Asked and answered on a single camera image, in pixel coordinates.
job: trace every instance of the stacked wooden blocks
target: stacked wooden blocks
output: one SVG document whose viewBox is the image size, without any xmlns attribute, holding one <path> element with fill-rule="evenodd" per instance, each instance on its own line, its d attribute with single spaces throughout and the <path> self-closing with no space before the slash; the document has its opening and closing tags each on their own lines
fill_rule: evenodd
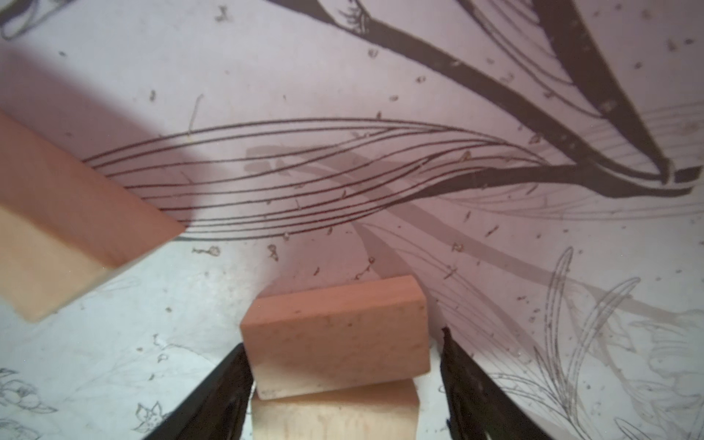
<svg viewBox="0 0 704 440">
<path fill-rule="evenodd" d="M 255 440 L 415 438 L 412 378 L 430 370 L 415 278 L 260 298 L 240 328 Z"/>
</svg>

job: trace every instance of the tan wooden block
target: tan wooden block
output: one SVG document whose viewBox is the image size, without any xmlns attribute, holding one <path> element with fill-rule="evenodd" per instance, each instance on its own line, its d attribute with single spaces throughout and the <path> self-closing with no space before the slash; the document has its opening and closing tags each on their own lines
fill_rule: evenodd
<svg viewBox="0 0 704 440">
<path fill-rule="evenodd" d="M 413 380 L 263 401 L 252 397 L 254 440 L 415 440 Z"/>
<path fill-rule="evenodd" d="M 427 304 L 411 276 L 258 298 L 240 329 L 265 400 L 430 370 Z"/>
<path fill-rule="evenodd" d="M 0 296 L 39 320 L 184 231 L 0 112 Z"/>
</svg>

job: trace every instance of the dirt spot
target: dirt spot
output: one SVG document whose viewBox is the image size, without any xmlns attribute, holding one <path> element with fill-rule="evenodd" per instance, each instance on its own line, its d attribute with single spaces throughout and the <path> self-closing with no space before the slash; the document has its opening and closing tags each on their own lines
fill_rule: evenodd
<svg viewBox="0 0 704 440">
<path fill-rule="evenodd" d="M 191 251 L 191 253 L 207 253 L 210 256 L 218 257 L 218 256 L 220 256 L 220 247 L 219 246 L 211 246 L 207 249 L 193 248 L 193 251 Z"/>
<path fill-rule="evenodd" d="M 498 230 L 498 225 L 494 226 L 494 227 L 491 229 L 491 231 L 487 232 L 486 235 L 484 235 L 484 236 L 485 236 L 485 237 L 488 237 L 489 235 L 492 235 L 492 234 L 493 234 L 494 232 L 496 232 L 497 230 Z"/>
<path fill-rule="evenodd" d="M 271 252 L 271 254 L 269 255 L 269 258 L 272 258 L 274 261 L 278 261 L 279 254 L 276 253 L 276 245 L 270 244 L 269 246 L 266 246 L 266 248 L 269 249 L 269 252 Z"/>
<path fill-rule="evenodd" d="M 215 21 L 218 23 L 222 23 L 223 21 L 228 21 L 230 19 L 230 17 L 227 15 L 227 6 L 219 5 L 218 9 L 220 9 L 220 15 L 215 17 Z"/>
</svg>

